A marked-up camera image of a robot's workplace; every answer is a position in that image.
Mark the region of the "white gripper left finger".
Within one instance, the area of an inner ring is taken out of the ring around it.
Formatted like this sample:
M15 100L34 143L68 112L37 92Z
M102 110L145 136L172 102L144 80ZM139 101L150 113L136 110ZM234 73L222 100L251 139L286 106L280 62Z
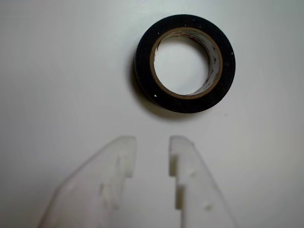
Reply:
M109 228L137 154L134 136L120 136L81 164L56 189L40 228Z

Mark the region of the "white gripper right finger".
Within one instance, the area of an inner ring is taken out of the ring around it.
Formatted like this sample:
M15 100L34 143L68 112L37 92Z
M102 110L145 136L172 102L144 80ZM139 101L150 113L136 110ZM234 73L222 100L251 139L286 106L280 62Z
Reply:
M193 142L169 141L169 175L175 178L175 208L182 228L236 228L238 224Z

